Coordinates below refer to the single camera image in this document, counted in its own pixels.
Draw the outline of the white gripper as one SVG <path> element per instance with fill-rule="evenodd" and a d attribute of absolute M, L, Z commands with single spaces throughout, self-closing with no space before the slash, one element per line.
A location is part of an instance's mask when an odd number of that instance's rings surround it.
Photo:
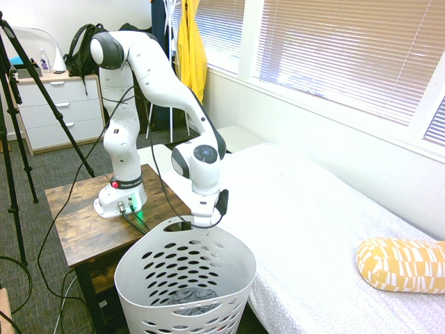
<path fill-rule="evenodd" d="M 191 197 L 191 213 L 193 226 L 197 228 L 210 228 L 217 195 L 202 196 L 193 194 Z"/>

